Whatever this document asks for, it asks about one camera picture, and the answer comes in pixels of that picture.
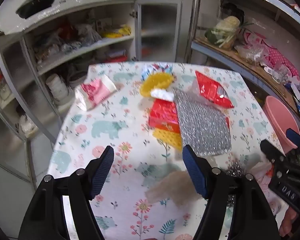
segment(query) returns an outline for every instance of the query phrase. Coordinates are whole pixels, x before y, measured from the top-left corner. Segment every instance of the white tablecloth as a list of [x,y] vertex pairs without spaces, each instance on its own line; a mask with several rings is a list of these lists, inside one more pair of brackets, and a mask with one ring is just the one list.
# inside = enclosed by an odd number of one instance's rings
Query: white tablecloth
[[[178,208],[169,198],[149,205],[144,195],[148,187],[168,172],[185,170],[181,153],[157,141],[148,126],[153,99],[139,94],[144,64],[126,62],[90,66],[88,81],[105,73],[120,90],[89,112],[80,110],[75,104],[71,107],[58,135],[48,174],[54,178],[69,176],[76,169],[85,168],[90,160],[98,158],[104,148],[111,145],[115,151],[113,167],[101,194],[91,201],[106,239],[191,240],[206,200]],[[259,146],[263,139],[282,150],[267,117],[238,73],[199,65],[168,64],[173,66],[175,76],[172,86],[186,90],[195,78],[194,71],[199,70],[219,81],[234,105],[233,109],[224,111],[230,121],[231,153],[209,157],[212,167],[227,168],[239,160],[249,168],[265,161]],[[77,239],[68,197],[64,197],[64,206],[69,234],[72,239]],[[232,209],[227,208],[220,239],[227,238],[231,217]]]

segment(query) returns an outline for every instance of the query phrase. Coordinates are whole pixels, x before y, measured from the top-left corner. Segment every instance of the silver mesh cloth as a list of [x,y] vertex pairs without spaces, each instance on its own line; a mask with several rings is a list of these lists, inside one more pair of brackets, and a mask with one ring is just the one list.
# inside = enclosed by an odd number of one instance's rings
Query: silver mesh cloth
[[199,103],[195,96],[174,88],[182,146],[189,144],[198,157],[229,153],[230,131],[225,115],[213,106]]

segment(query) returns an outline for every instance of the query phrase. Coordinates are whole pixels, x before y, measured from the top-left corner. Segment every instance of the pink packaging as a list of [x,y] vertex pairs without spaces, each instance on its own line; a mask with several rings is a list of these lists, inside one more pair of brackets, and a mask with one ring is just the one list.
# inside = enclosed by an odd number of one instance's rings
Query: pink packaging
[[75,103],[84,110],[88,111],[95,108],[100,102],[116,91],[114,83],[103,75],[90,83],[83,83],[75,88]]

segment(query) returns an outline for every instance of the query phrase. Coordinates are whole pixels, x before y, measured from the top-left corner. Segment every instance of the metal screw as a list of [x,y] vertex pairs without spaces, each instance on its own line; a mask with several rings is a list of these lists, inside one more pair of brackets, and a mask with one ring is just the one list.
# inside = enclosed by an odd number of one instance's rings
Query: metal screw
[[248,173],[248,174],[246,175],[246,179],[247,179],[247,180],[253,180],[253,175],[250,174],[250,173]]
[[43,178],[43,180],[45,181],[45,182],[48,182],[48,181],[50,181],[52,179],[52,176],[51,175],[46,175],[46,176],[44,176],[44,178]]
[[77,174],[77,175],[83,175],[84,172],[85,172],[84,169],[77,169],[77,170],[75,171],[75,174]]
[[219,175],[221,173],[221,170],[219,168],[212,168],[212,172],[216,175]]

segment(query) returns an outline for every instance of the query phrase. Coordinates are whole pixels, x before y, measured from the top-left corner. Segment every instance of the pink plastic basin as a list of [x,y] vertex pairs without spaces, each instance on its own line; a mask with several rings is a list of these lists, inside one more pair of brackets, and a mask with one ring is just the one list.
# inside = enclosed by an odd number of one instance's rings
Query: pink plastic basin
[[280,141],[284,154],[296,149],[297,146],[286,137],[286,131],[291,128],[298,134],[300,132],[296,121],[286,106],[277,98],[267,96],[262,109]]

